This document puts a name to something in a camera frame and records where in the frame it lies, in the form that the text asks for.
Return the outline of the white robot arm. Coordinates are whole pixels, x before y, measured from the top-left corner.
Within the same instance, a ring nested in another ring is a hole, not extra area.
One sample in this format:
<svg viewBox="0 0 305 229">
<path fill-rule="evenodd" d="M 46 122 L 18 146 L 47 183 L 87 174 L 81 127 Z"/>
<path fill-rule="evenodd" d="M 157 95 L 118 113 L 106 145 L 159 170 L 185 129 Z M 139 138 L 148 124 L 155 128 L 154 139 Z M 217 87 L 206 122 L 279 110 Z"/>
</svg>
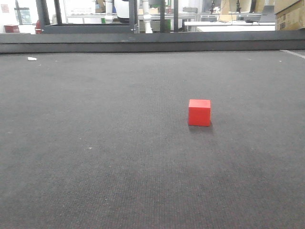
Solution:
<svg viewBox="0 0 305 229">
<path fill-rule="evenodd" d="M 149 1 L 142 0 L 142 10 L 143 10 L 143 22 L 145 26 L 145 33 L 152 34 L 152 27 L 151 27 L 151 14 L 149 12 Z"/>
<path fill-rule="evenodd" d="M 111 24 L 113 22 L 112 16 L 113 0 L 105 0 L 105 23 Z"/>
</svg>

